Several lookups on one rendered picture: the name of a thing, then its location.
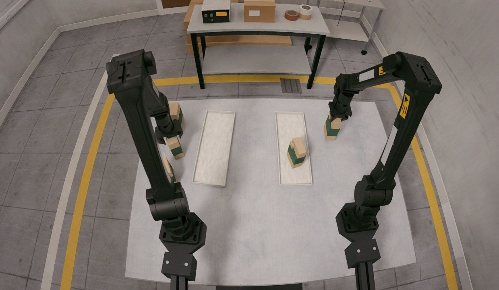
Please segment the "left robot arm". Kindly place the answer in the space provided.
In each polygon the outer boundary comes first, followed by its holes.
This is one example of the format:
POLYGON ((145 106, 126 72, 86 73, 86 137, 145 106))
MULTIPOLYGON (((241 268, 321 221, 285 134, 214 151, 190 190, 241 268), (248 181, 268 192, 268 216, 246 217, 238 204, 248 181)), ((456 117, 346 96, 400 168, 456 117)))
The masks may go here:
POLYGON ((170 121, 174 126, 167 97, 158 91, 150 76, 157 73, 152 51, 145 52, 143 48, 112 57, 106 63, 106 73, 106 87, 122 107, 151 184, 145 196, 154 221, 161 220, 164 226, 161 239, 198 245, 201 221, 186 216, 190 214, 186 193, 181 182, 174 183, 167 172, 151 122, 154 117, 158 128, 170 121))

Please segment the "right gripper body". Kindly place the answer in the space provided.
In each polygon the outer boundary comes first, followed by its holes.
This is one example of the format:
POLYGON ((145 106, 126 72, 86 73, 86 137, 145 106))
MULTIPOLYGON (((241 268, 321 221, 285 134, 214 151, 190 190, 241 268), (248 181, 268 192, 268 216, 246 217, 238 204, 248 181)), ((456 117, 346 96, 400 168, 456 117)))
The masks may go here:
POLYGON ((333 114, 333 116, 336 118, 349 118, 348 116, 352 115, 350 104, 344 105, 338 101, 338 98, 335 107, 333 107, 332 101, 329 102, 328 105, 330 114, 333 114))

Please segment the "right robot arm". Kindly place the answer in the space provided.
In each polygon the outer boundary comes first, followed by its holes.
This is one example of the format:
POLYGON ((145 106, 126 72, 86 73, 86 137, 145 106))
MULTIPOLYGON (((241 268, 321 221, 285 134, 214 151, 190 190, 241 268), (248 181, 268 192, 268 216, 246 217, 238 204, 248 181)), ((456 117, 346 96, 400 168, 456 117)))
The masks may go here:
POLYGON ((346 233, 375 230, 378 226, 375 216, 380 206, 390 204, 396 172, 428 105, 435 94, 440 94, 443 85, 425 57, 400 51, 384 57, 383 64, 358 73, 341 73, 335 80, 333 107, 337 98, 340 103, 349 105, 354 94, 368 87, 392 81, 406 82, 402 104, 380 159, 370 176, 363 176, 355 185, 355 207, 341 212, 346 233))

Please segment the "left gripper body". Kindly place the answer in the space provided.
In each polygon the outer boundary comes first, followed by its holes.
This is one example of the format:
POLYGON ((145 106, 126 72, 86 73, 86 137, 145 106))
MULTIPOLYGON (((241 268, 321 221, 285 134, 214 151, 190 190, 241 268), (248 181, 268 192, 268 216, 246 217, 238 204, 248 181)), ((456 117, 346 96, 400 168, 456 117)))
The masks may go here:
POLYGON ((157 126, 155 127, 154 132, 155 132, 155 135, 156 135, 158 140, 160 140, 164 137, 167 137, 167 139, 170 139, 174 136, 177 136, 177 135, 180 135, 183 133, 182 127, 180 124, 178 124, 177 119, 174 119, 173 123, 174 123, 174 126, 173 126, 171 121, 165 127, 159 126, 160 130, 158 129, 157 126))

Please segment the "white rectangular tray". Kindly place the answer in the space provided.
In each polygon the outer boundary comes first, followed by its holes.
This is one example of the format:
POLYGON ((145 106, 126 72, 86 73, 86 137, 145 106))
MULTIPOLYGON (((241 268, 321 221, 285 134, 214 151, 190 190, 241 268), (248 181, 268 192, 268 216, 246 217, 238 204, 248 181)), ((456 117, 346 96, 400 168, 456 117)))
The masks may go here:
POLYGON ((279 187, 312 186, 308 139, 303 112, 275 112, 279 187), (306 150, 302 166, 293 168, 287 157, 290 141, 300 137, 306 150))
POLYGON ((193 172, 193 184, 226 186, 233 119, 235 120, 235 112, 206 110, 193 172))

